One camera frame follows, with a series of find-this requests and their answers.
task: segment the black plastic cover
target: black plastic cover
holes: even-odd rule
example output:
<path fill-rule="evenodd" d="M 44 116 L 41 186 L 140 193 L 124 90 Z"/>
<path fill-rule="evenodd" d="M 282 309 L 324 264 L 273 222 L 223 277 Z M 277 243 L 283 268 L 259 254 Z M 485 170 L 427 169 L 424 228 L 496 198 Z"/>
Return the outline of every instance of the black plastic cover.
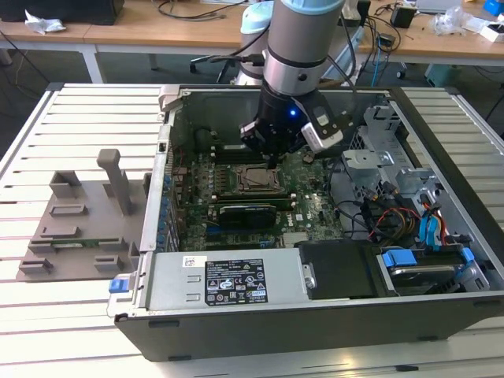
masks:
<path fill-rule="evenodd" d="M 311 265 L 317 285 L 310 299 L 388 296 L 375 247 L 365 240 L 321 240 L 298 245 L 301 263 Z"/>

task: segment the white sticker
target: white sticker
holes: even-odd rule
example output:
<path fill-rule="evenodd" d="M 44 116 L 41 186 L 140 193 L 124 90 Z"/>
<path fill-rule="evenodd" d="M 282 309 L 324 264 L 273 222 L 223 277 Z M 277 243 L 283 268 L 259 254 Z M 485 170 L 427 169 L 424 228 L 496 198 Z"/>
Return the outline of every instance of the white sticker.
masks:
<path fill-rule="evenodd" d="M 206 256 L 184 256 L 182 268 L 205 268 Z"/>

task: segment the electronic device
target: electronic device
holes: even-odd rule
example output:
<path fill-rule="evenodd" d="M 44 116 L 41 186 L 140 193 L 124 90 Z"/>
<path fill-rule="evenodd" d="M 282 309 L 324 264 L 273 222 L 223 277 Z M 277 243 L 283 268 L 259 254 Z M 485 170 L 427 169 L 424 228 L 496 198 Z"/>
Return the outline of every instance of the electronic device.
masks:
<path fill-rule="evenodd" d="M 113 25 L 124 0 L 0 0 L 2 21 L 24 21 L 27 10 L 40 18 Z"/>
<path fill-rule="evenodd" d="M 352 98 L 320 94 L 334 113 Z M 145 358 L 445 339 L 504 310 L 504 233 L 408 93 L 360 90 L 345 146 L 274 169 L 234 127 L 260 100 L 161 89 L 138 270 L 108 305 Z"/>
<path fill-rule="evenodd" d="M 391 24 L 396 28 L 409 28 L 417 10 L 410 6 L 396 6 L 392 11 Z"/>

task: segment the green circuit board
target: green circuit board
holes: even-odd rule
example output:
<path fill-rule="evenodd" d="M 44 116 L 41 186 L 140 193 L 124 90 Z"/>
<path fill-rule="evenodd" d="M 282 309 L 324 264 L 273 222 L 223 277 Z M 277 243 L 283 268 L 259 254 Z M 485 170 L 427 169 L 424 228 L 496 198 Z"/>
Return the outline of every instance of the green circuit board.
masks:
<path fill-rule="evenodd" d="M 325 190 L 327 168 L 319 160 L 306 164 L 306 154 L 287 156 L 273 171 L 264 163 L 218 164 L 210 154 L 173 168 L 179 250 L 280 248 L 303 239 L 342 237 Z M 223 230 L 219 208 L 234 205 L 275 206 L 275 224 L 262 230 Z"/>

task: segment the warning label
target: warning label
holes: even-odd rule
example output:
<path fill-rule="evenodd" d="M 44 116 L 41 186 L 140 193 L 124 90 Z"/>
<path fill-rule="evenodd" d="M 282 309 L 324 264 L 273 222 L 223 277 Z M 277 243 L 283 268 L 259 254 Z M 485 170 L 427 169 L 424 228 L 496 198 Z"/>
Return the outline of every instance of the warning label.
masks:
<path fill-rule="evenodd" d="M 205 302 L 208 306 L 266 303 L 265 268 L 262 259 L 207 261 Z"/>

